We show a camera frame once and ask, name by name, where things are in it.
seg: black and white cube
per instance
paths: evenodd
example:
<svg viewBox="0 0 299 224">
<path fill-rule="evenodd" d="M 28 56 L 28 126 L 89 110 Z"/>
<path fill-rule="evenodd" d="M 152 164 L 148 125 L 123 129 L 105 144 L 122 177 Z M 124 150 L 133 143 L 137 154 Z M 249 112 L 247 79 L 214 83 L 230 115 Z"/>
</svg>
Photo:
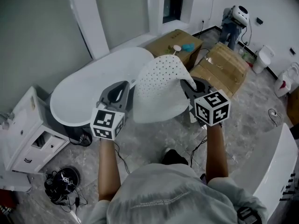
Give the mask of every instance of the black and white cube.
<svg viewBox="0 0 299 224">
<path fill-rule="evenodd" d="M 125 125 L 125 113 L 106 109 L 93 109 L 90 128 L 95 137 L 115 140 Z"/>
<path fill-rule="evenodd" d="M 230 113 L 230 100 L 223 90 L 194 100 L 195 115 L 209 126 L 226 120 Z"/>
</svg>

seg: white shirt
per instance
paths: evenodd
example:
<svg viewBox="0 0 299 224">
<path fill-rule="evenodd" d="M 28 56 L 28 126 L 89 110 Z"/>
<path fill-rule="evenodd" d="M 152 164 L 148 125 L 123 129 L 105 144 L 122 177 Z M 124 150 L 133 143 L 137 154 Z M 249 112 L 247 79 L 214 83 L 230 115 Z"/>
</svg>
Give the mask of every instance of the white shirt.
<svg viewBox="0 0 299 224">
<path fill-rule="evenodd" d="M 111 202 L 99 201 L 86 224 L 231 224 L 240 207 L 250 207 L 267 223 L 267 209 L 231 178 L 205 185 L 185 164 L 149 164 L 131 173 Z"/>
</svg>

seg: gray wall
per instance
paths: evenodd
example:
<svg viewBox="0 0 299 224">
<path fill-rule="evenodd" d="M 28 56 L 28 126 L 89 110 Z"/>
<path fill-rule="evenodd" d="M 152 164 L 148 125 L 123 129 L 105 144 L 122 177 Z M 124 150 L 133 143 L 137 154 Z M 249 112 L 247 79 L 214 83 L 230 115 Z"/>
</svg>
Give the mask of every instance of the gray wall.
<svg viewBox="0 0 299 224">
<path fill-rule="evenodd" d="M 149 32 L 147 0 L 96 0 L 108 47 Z"/>
<path fill-rule="evenodd" d="M 68 0 L 0 0 L 0 111 L 32 85 L 51 93 L 91 60 Z"/>
</svg>

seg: baseboard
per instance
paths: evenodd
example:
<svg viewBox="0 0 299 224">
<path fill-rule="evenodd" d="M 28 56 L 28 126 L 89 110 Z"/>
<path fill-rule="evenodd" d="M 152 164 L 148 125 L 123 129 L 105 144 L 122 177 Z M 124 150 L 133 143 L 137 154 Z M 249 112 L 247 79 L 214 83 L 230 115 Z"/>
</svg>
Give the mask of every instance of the baseboard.
<svg viewBox="0 0 299 224">
<path fill-rule="evenodd" d="M 222 31 L 222 29 L 221 29 L 220 27 L 218 27 L 218 26 L 213 26 L 213 27 L 208 28 L 208 29 L 206 29 L 206 30 L 203 30 L 203 31 L 201 31 L 201 32 L 195 33 L 195 34 L 193 34 L 193 36 L 201 35 L 201 34 L 207 32 L 207 31 L 209 31 L 209 30 L 212 30 L 212 29 L 216 29 L 216 30 L 218 30 L 218 31 Z M 238 44 L 239 44 L 240 46 L 242 46 L 242 47 L 244 46 L 244 44 L 243 44 L 242 42 L 240 42 L 240 41 L 238 42 Z M 247 46 L 245 46 L 244 49 L 256 59 L 256 54 L 255 54 L 252 50 L 250 50 Z M 267 67 L 266 69 L 267 69 L 268 72 L 270 72 L 270 74 L 277 80 L 277 78 L 278 78 L 277 75 L 275 75 L 275 73 L 274 73 L 269 67 Z"/>
<path fill-rule="evenodd" d="M 222 29 L 219 28 L 218 26 L 213 26 L 213 27 L 208 28 L 208 29 L 206 29 L 206 30 L 203 30 L 203 31 L 201 31 L 201 32 L 195 33 L 195 34 L 193 34 L 193 36 L 201 35 L 201 34 L 207 32 L 207 31 L 209 31 L 209 30 L 212 30 L 212 29 L 217 29 L 218 31 L 222 31 Z"/>
</svg>

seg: cabinet drawer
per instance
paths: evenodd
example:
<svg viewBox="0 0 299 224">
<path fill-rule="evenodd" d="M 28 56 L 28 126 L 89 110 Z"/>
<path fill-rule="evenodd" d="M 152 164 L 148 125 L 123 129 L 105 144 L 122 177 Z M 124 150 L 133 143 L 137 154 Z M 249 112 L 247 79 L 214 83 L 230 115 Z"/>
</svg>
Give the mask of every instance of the cabinet drawer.
<svg viewBox="0 0 299 224">
<path fill-rule="evenodd" d="M 25 156 L 20 159 L 13 166 L 13 170 L 24 173 L 36 173 L 44 166 L 44 161 L 52 156 L 52 153 L 42 152 L 40 149 L 31 147 Z"/>
<path fill-rule="evenodd" d="M 56 150 L 58 150 L 65 143 L 64 139 L 61 139 L 53 135 L 49 135 L 45 139 L 46 143 L 43 146 L 42 151 L 47 153 L 56 152 Z"/>
</svg>

